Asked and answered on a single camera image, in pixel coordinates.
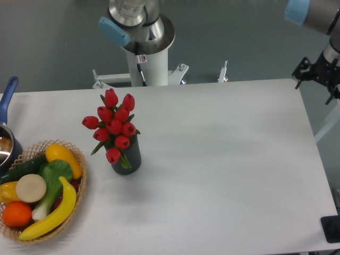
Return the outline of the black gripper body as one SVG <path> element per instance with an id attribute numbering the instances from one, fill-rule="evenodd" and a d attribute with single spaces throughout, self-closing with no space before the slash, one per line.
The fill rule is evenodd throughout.
<path id="1" fill-rule="evenodd" d="M 292 73 L 296 80 L 315 81 L 333 93 L 333 98 L 339 98 L 339 51 L 324 50 L 317 61 L 311 64 L 304 57 Z"/>

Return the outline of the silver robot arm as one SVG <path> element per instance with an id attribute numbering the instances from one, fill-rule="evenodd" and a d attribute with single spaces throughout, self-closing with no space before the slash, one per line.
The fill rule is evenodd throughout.
<path id="1" fill-rule="evenodd" d="M 288 1 L 285 18 L 330 36 L 315 63 L 304 57 L 293 71 L 296 88 L 303 81 L 315 81 L 329 92 L 326 105 L 339 99 L 339 1 Z"/>

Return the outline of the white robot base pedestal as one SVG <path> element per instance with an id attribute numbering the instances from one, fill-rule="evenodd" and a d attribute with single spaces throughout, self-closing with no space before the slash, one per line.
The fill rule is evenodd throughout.
<path id="1" fill-rule="evenodd" d="M 126 53 L 128 74 L 100 75 L 97 82 L 129 80 L 133 87 L 183 84 L 189 67 L 168 68 L 168 50 L 175 39 L 171 20 L 159 11 L 159 1 L 110 1 L 98 21 L 101 33 Z"/>

